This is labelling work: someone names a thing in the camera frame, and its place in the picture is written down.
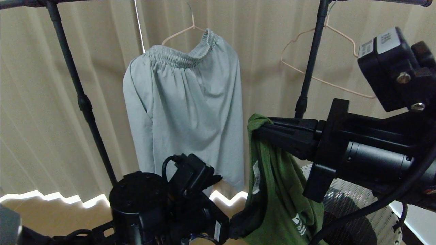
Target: curtain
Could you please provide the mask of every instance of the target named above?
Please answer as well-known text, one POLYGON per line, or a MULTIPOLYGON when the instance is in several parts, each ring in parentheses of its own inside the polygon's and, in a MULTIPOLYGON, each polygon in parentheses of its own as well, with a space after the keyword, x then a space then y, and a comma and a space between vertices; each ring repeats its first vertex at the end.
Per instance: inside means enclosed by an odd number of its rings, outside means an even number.
MULTIPOLYGON (((244 123, 253 113, 293 117, 303 75, 280 62, 285 45, 316 22, 318 1, 190 0, 196 25, 222 36, 241 64, 244 123)), ((85 1, 59 4, 64 29, 83 87, 90 98, 114 171, 138 170, 122 92, 134 57, 191 25, 186 1, 85 1)), ((399 26, 409 44, 424 40, 436 52, 436 4, 428 8, 376 1, 338 2, 330 25, 357 45, 399 26)), ((1 11, 1 194, 39 190, 78 194, 85 201, 110 191, 97 148, 77 98, 47 10, 1 11)), ((167 45, 188 52, 201 31, 191 30, 167 45)), ((304 70, 313 32, 284 53, 304 70)), ((373 92, 351 44, 324 29, 314 76, 355 91, 373 92)), ((333 98, 351 100, 350 112, 388 117, 377 99, 353 95, 312 80, 305 118, 326 119, 333 98)), ((248 184, 248 142, 245 175, 248 184)), ((235 192, 218 187, 228 198, 235 192)))

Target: screw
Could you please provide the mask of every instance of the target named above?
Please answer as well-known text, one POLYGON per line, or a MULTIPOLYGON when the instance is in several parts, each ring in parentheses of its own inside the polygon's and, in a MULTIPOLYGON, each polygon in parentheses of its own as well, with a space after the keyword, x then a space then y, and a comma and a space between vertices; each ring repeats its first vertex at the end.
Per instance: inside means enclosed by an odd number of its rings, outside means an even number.
POLYGON ((426 108, 426 105, 423 103, 416 103, 411 106, 411 109, 416 112, 421 112, 426 108))
POLYGON ((412 77, 407 72, 401 72, 400 75, 397 77, 397 83, 399 84, 406 84, 410 81, 412 77))

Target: white wicker basket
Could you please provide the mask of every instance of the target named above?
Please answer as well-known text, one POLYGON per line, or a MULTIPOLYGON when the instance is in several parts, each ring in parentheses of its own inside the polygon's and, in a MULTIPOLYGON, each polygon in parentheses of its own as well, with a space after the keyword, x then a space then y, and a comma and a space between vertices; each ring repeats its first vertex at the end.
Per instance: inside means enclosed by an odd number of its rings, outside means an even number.
MULTIPOLYGON (((303 166, 308 178, 312 165, 303 166)), ((377 201, 372 192, 345 180, 335 179, 324 196, 324 224, 333 217, 339 218, 377 201)), ((392 226, 398 221, 389 206, 347 223, 342 229, 330 233, 327 238, 334 244, 345 245, 350 239, 356 245, 398 245, 402 239, 401 229, 392 226)))

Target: brown floor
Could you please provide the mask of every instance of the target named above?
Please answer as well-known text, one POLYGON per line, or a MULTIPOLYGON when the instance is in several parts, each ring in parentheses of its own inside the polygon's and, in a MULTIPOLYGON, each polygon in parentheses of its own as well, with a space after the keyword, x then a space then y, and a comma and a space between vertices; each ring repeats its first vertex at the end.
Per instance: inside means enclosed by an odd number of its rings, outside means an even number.
MULTIPOLYGON (((243 200, 237 202, 232 208, 227 207, 219 200, 215 202, 229 217, 241 211, 244 205, 243 200)), ((6 200, 2 204, 19 213, 23 219, 23 225, 47 236, 68 235, 78 229, 92 229, 112 219, 110 208, 103 201, 99 201, 90 208, 83 208, 80 202, 66 204, 60 199, 44 201, 39 197, 25 200, 6 200)), ((196 239, 191 244, 212 243, 196 239)), ((226 245, 247 244, 242 240, 230 239, 226 245)))

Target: clothes hanger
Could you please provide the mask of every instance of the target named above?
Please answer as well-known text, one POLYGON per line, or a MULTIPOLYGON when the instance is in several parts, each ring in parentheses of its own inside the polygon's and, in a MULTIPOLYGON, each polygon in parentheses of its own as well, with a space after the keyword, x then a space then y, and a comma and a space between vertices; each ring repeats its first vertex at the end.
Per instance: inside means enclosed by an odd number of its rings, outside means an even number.
MULTIPOLYGON (((356 52, 356 43, 354 42, 354 40, 351 39, 349 36, 345 35, 344 33, 340 32, 338 29, 336 29, 336 28, 334 28, 333 26, 329 25, 330 12, 331 12, 331 10, 333 9, 333 7, 335 6, 336 3, 337 3, 337 0, 335 0, 335 2, 333 3, 333 5, 330 7, 330 9, 329 9, 329 11, 328 11, 327 20, 326 20, 326 23, 325 23, 324 27, 325 27, 325 28, 329 28, 330 30, 336 32, 337 34, 341 35, 342 37, 344 37, 345 39, 347 39, 348 41, 350 41, 351 44, 353 44, 353 56, 357 58, 358 55, 357 55, 357 52, 356 52)), ((305 33, 308 33, 308 32, 311 32, 311 31, 314 31, 314 30, 315 30, 315 28, 312 28, 312 29, 307 30, 307 31, 303 31, 303 32, 301 32, 300 34, 297 35, 296 39, 291 40, 288 44, 286 44, 286 46, 285 46, 285 48, 283 49, 282 54, 281 54, 281 56, 280 56, 280 60, 281 60, 281 62, 284 63, 285 65, 291 67, 292 69, 298 71, 299 73, 305 74, 305 72, 303 72, 303 71, 297 69, 296 67, 291 66, 291 65, 288 64, 288 63, 286 63, 286 62, 283 60, 283 53, 285 52, 285 50, 286 50, 286 48, 289 46, 289 44, 294 43, 294 42, 297 42, 301 35, 303 35, 303 34, 305 34, 305 33)), ((350 89, 343 88, 343 87, 341 87, 341 86, 338 86, 338 85, 335 85, 335 84, 329 83, 329 82, 327 82, 327 81, 324 81, 324 80, 322 80, 322 79, 316 78, 316 77, 314 77, 314 76, 312 76, 312 78, 315 79, 315 80, 318 80, 318 81, 320 81, 320 82, 322 82, 322 83, 324 83, 324 84, 330 85, 330 86, 332 86, 332 87, 338 88, 338 89, 340 89, 340 90, 343 90, 343 91, 346 91, 346 92, 349 92, 349 93, 352 93, 352 94, 355 94, 355 95, 358 95, 358 96, 362 96, 362 97, 365 97, 365 98, 368 98, 368 99, 375 99, 375 98, 376 98, 375 95, 366 95, 366 94, 362 94, 362 93, 356 92, 356 91, 354 91, 354 90, 350 90, 350 89)))
POLYGON ((192 25, 191 25, 190 27, 184 29, 184 30, 181 30, 181 31, 177 32, 176 34, 173 34, 173 35, 167 37, 167 38, 162 42, 162 45, 165 45, 165 43, 168 42, 170 39, 172 39, 172 38, 174 38, 174 37, 176 37, 176 36, 178 36, 178 35, 180 35, 180 34, 186 32, 186 31, 188 31, 188 30, 190 30, 190 29, 198 29, 198 30, 200 30, 200 31, 202 31, 202 32, 204 32, 204 33, 206 33, 206 30, 203 30, 203 29, 201 29, 201 28, 199 28, 199 27, 197 27, 197 26, 195 25, 194 12, 192 11, 191 5, 189 4, 188 0, 186 0, 186 3, 188 4, 189 9, 191 10, 192 25))

